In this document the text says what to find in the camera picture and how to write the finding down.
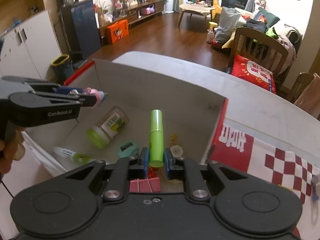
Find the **red and white checkered cloth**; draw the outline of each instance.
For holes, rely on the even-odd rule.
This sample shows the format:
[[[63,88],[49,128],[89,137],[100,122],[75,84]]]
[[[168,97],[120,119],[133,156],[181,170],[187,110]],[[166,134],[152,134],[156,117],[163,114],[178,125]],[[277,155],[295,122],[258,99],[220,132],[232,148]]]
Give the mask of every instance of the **red and white checkered cloth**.
[[[305,240],[320,239],[320,201],[312,201],[311,180],[320,169],[295,155],[223,125],[212,142],[208,160],[216,160],[260,179],[292,190],[303,203],[302,216],[294,231]]]

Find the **green cylinder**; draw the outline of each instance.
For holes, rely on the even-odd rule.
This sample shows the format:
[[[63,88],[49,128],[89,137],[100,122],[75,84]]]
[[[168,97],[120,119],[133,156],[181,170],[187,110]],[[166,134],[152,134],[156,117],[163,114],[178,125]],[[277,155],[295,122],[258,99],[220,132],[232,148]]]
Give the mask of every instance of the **green cylinder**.
[[[162,112],[160,110],[153,110],[151,112],[151,126],[150,126],[150,145],[149,145],[149,165],[154,168],[159,168],[164,165],[163,162],[163,125]]]

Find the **yellow stool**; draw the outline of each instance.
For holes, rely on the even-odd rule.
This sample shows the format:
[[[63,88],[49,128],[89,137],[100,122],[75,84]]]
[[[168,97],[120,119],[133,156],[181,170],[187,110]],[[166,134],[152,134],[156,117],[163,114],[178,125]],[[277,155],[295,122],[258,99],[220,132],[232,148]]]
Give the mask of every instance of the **yellow stool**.
[[[214,28],[218,27],[218,24],[214,22],[209,22],[208,26],[209,26],[209,30],[213,30]]]

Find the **cabinet handle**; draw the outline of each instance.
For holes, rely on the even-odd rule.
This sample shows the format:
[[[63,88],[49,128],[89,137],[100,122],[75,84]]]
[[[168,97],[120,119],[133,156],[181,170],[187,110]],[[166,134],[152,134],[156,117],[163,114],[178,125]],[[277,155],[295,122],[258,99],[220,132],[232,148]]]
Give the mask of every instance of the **cabinet handle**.
[[[19,32],[17,32],[17,38],[18,38],[18,46],[20,46],[22,44],[22,39]]]
[[[26,41],[27,35],[26,35],[26,32],[24,31],[24,28],[21,30],[21,33],[22,33],[23,41]]]

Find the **trash can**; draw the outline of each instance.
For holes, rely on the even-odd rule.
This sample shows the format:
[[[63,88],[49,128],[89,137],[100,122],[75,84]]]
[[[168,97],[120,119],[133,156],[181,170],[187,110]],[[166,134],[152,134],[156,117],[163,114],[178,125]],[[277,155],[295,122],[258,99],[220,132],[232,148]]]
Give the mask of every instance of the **trash can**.
[[[58,78],[59,84],[63,84],[63,82],[74,73],[72,60],[68,54],[62,54],[60,57],[56,58],[51,63],[51,66]]]

